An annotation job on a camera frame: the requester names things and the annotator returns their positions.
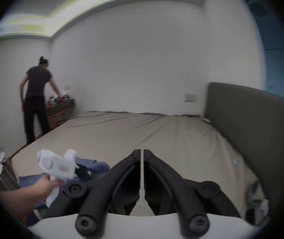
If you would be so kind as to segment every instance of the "recessed ceiling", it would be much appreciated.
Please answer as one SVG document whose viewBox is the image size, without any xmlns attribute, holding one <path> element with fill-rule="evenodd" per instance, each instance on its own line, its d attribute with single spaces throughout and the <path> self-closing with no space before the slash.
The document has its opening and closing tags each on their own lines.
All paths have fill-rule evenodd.
<svg viewBox="0 0 284 239">
<path fill-rule="evenodd" d="M 81 14 L 111 1 L 116 0 L 67 0 L 60 5 L 57 0 L 17 0 L 0 21 L 0 37 L 17 34 L 52 37 Z"/>
</svg>

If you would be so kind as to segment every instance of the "black pants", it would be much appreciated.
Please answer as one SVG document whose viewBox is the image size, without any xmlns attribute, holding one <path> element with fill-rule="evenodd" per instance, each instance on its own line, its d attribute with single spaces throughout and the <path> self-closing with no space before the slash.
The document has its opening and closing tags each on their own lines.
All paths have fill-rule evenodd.
<svg viewBox="0 0 284 239">
<path fill-rule="evenodd" d="M 44 103 L 44 97 L 28 97 L 25 99 L 24 107 L 24 122 L 25 132 L 27 136 L 27 143 L 31 144 L 35 141 L 34 134 L 34 116 L 37 114 L 41 130 L 43 134 L 50 131 L 47 119 L 47 110 Z"/>
</svg>

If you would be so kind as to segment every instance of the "red label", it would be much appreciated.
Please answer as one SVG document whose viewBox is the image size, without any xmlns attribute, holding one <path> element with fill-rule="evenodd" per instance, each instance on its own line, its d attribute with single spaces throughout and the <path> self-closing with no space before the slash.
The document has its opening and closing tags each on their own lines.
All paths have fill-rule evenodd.
<svg viewBox="0 0 284 239">
<path fill-rule="evenodd" d="M 64 165 L 59 165 L 59 170 L 63 172 L 69 172 L 69 167 Z"/>
</svg>

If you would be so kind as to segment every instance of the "bed frame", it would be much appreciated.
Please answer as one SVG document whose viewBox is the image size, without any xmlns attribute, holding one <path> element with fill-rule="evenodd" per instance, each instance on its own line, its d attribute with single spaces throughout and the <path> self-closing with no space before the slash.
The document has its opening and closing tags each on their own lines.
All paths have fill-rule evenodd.
<svg viewBox="0 0 284 239">
<path fill-rule="evenodd" d="M 205 117 L 258 176 L 271 215 L 284 197 L 284 98 L 211 82 Z"/>
</svg>

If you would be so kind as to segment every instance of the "wall switch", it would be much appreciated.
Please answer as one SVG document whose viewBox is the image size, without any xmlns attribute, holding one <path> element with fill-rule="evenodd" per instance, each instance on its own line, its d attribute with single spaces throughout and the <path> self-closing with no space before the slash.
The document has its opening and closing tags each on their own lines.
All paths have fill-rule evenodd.
<svg viewBox="0 0 284 239">
<path fill-rule="evenodd" d="M 185 102 L 196 102 L 197 95 L 185 95 Z"/>
</svg>

